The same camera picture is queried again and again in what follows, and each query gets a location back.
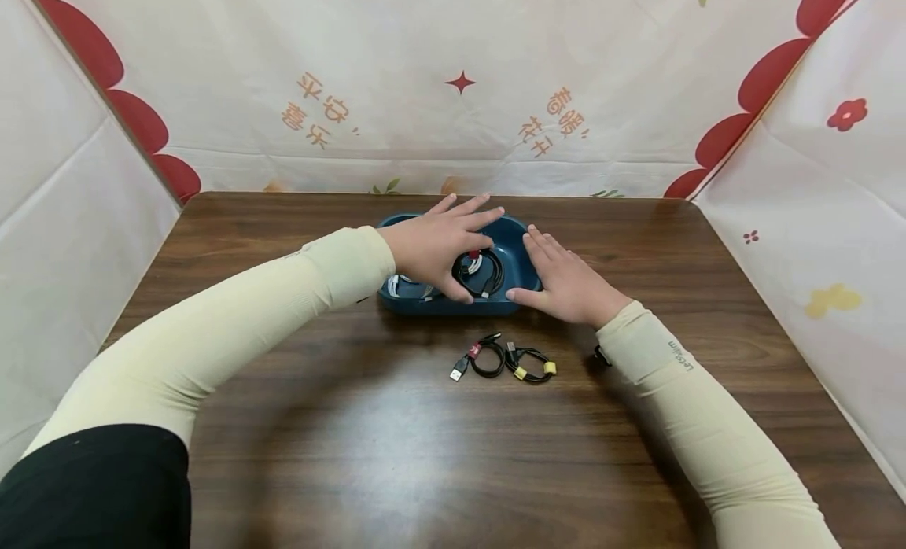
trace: red star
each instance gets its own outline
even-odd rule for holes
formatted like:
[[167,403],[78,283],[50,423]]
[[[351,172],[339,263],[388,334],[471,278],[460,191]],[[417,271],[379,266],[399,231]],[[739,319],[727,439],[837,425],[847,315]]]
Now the red star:
[[455,88],[459,89],[459,94],[462,94],[462,90],[468,87],[469,85],[474,85],[475,82],[466,77],[466,72],[460,73],[457,79],[453,79],[451,82],[444,82],[447,85],[453,85]]

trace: blue tray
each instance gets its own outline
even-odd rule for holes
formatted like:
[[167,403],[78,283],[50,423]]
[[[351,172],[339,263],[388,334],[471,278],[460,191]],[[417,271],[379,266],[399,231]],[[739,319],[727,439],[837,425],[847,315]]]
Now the blue tray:
[[[378,227],[388,227],[400,221],[412,219],[421,213],[400,213],[388,216],[381,221]],[[504,215],[494,223],[481,229],[482,234],[487,234],[494,239],[494,252],[504,264],[504,282],[499,292],[494,292],[487,299],[477,297],[471,305],[460,304],[446,297],[435,297],[425,302],[422,297],[424,286],[413,286],[410,283],[400,282],[397,293],[400,297],[393,297],[387,291],[387,282],[381,286],[377,294],[387,309],[400,315],[510,315],[519,309],[506,298],[506,291],[511,287],[525,287],[531,290],[541,289],[541,280],[529,255],[525,251],[522,235],[525,234],[525,225]],[[476,276],[490,275],[491,264],[483,263]]]

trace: red scalloped border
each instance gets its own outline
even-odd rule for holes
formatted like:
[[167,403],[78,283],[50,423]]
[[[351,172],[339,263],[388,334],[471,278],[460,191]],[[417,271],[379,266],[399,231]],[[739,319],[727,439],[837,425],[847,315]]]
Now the red scalloped border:
[[159,177],[185,204],[201,192],[201,180],[194,169],[178,157],[160,154],[167,145],[169,132],[156,110],[125,90],[114,89],[126,74],[123,59],[104,32],[78,8],[61,0],[38,0],[42,10],[56,26],[72,52],[107,97],[111,107],[129,128],[138,148],[148,155]]
[[[770,50],[746,73],[739,85],[738,103],[743,112],[717,122],[698,140],[695,158],[699,168],[681,175],[670,184],[663,197],[690,197],[710,172],[723,160],[738,140],[749,130],[757,116],[768,105],[783,80],[810,45],[827,29],[834,15],[847,0],[802,0],[795,24],[803,37],[781,43]],[[100,28],[84,13],[61,0],[38,0],[44,12],[87,71],[101,86],[111,106],[130,128],[138,144],[157,167],[175,196],[183,203],[201,191],[201,180],[189,164],[178,157],[160,155],[168,141],[167,125],[160,115],[141,98],[113,87],[123,80],[123,60]]]
[[821,36],[824,30],[827,30],[827,26],[833,22],[835,15],[846,1],[802,0],[799,2],[795,24],[803,37],[781,43],[766,53],[749,70],[749,73],[746,73],[746,77],[739,85],[737,95],[739,108],[743,109],[743,112],[727,116],[726,119],[717,122],[711,126],[708,132],[705,132],[702,139],[698,140],[698,147],[695,150],[695,160],[700,168],[687,171],[675,179],[667,187],[664,197],[687,198],[698,190],[715,166],[749,131],[758,115],[805,55],[805,51],[818,39],[818,36]]

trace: arm sleeve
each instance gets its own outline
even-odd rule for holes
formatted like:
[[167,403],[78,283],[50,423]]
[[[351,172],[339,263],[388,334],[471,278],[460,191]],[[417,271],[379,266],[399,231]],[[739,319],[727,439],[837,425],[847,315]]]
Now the arm sleeve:
[[720,547],[839,547],[777,447],[651,311],[633,302],[597,336],[661,425]]
[[217,386],[317,315],[376,292],[395,268],[374,228],[344,228],[193,295],[91,362],[23,458],[120,423],[160,426],[189,446],[196,411]]

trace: cloth wall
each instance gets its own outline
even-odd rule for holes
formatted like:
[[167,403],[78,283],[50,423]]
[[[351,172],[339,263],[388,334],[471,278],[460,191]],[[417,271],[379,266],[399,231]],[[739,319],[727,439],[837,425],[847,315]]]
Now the cloth wall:
[[31,0],[0,0],[0,477],[178,215]]
[[842,14],[696,202],[906,500],[904,5]]
[[183,198],[686,197],[842,1],[41,3]]

